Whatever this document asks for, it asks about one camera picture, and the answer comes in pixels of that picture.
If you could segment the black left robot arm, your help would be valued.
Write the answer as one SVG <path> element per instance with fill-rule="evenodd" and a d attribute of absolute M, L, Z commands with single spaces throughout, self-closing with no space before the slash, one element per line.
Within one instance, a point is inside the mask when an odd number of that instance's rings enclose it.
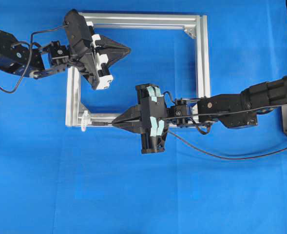
<path fill-rule="evenodd" d="M 14 35 L 0 30 L 0 70 L 20 78 L 40 79 L 77 68 L 94 90 L 107 89 L 113 81 L 109 67 L 127 56 L 131 49 L 104 35 L 94 32 L 94 25 L 88 24 L 91 32 L 91 48 L 86 56 L 78 56 L 70 46 L 52 41 L 42 46 L 37 42 L 17 40 Z"/>

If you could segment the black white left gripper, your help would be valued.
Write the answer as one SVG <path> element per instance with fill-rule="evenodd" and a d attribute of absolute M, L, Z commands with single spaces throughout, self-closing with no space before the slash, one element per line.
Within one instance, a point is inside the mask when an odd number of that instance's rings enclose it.
<path fill-rule="evenodd" d="M 87 26 L 91 33 L 91 43 L 88 51 L 80 58 L 85 67 L 85 70 L 80 71 L 80 73 L 89 82 L 93 90 L 105 90 L 110 87 L 114 80 L 109 67 L 127 56 L 131 49 L 104 35 L 96 34 L 92 22 L 88 22 Z"/>

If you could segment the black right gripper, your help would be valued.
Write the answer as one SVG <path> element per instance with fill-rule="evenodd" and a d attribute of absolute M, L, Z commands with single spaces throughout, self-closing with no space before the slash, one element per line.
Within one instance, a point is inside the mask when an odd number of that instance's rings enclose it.
<path fill-rule="evenodd" d="M 143 154 L 162 153 L 165 141 L 168 116 L 164 95 L 160 88 L 153 84 L 141 84 L 135 87 L 138 104 L 130 107 L 112 121 L 112 126 L 141 134 L 141 152 Z"/>

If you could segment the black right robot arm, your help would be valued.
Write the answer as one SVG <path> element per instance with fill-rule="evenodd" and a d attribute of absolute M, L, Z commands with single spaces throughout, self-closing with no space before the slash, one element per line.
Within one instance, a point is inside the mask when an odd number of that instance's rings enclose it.
<path fill-rule="evenodd" d="M 201 134 L 220 121 L 229 129 L 258 124 L 257 115 L 287 105 L 287 76 L 253 85 L 239 94 L 220 94 L 202 98 L 171 99 L 168 107 L 165 94 L 157 85 L 136 86 L 138 104 L 116 117 L 111 125 L 141 136 L 143 154 L 162 153 L 169 124 L 195 127 Z"/>

